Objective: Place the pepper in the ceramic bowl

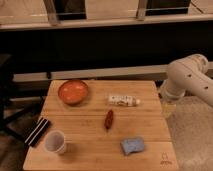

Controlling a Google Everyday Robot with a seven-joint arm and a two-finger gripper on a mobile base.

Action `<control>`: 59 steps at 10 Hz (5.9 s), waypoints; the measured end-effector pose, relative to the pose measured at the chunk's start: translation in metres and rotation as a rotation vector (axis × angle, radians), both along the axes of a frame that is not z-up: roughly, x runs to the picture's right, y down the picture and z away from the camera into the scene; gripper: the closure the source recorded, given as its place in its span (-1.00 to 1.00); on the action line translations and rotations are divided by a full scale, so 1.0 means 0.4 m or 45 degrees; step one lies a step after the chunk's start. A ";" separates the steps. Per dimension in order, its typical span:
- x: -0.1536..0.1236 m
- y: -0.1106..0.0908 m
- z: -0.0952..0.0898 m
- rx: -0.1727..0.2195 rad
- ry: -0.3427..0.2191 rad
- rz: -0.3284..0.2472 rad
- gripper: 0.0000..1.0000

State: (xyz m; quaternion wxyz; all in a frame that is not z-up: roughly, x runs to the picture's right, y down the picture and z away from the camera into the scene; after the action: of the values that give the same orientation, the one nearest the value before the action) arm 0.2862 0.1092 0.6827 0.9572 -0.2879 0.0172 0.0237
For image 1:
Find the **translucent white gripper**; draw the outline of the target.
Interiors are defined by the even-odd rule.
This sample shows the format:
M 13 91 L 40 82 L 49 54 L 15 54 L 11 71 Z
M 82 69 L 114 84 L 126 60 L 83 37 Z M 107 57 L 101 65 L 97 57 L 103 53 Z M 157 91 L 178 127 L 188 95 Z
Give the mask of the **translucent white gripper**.
M 161 99 L 162 114 L 165 118 L 169 118 L 176 109 L 176 95 L 168 89 L 166 82 L 159 88 L 159 97 Z

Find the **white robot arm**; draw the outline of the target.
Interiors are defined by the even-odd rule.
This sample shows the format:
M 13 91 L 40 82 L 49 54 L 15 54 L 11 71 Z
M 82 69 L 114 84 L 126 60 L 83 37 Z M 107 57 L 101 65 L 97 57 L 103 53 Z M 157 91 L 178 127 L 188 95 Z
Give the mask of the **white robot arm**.
M 176 102 L 186 91 L 213 107 L 213 79 L 206 75 L 208 69 L 208 59 L 202 54 L 192 54 L 168 64 L 167 79 L 159 88 L 165 118 L 172 115 Z

